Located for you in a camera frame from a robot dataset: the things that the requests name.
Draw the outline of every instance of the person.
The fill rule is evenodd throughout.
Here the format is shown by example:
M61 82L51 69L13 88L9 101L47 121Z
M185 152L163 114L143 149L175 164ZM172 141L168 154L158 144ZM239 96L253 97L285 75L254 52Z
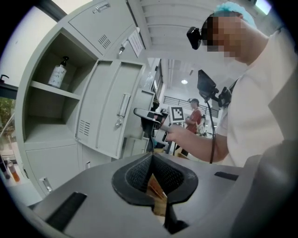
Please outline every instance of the person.
M190 101L190 106L193 112L190 115L190 118L185 120L185 123L187 124L186 130L189 130L191 133L194 134L196 134L196 126L200 124L202 118L201 111L199 110L199 103L200 102L198 99L192 99ZM185 149L182 149L181 154L187 156L188 152Z
M228 165L242 167L247 158L263 154L284 139L268 104L295 73L295 44L285 28L270 37L264 35L249 13L232 2L217 6L203 24L201 36L208 51L222 51L248 66L237 80L217 126L213 160L227 158ZM210 161L212 139L171 126L167 140Z

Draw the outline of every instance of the neck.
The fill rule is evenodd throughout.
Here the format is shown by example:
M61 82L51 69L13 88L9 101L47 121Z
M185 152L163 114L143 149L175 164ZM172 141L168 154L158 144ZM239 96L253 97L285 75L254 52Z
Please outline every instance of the neck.
M246 30L247 34L243 34L244 39L241 40L240 57L236 60L249 66L263 52L269 37L251 27Z

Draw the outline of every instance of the open locker door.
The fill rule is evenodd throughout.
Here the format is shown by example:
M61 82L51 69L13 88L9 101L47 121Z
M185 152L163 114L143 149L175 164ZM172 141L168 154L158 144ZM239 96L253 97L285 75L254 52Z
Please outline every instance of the open locker door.
M145 65L123 60L97 61L80 102L76 139L118 159L128 113Z

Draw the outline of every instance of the red shirt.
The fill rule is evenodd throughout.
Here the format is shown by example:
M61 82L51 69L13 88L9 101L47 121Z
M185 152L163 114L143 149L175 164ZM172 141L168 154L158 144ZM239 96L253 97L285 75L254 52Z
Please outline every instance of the red shirt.
M194 110L190 116L190 120L195 121L197 124L200 124L201 118L202 118L202 114L198 108ZM196 134L196 124L187 125L186 129Z

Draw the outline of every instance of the blue hair net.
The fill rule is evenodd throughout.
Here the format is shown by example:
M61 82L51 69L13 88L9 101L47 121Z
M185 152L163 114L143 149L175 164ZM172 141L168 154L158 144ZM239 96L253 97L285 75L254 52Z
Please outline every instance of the blue hair net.
M243 15L243 20L245 20L248 24L253 27L257 27L255 21L252 16L245 10L244 7L239 6L235 2L226 2L221 5L218 5L214 11L214 13L219 11L229 11L229 12L237 12Z

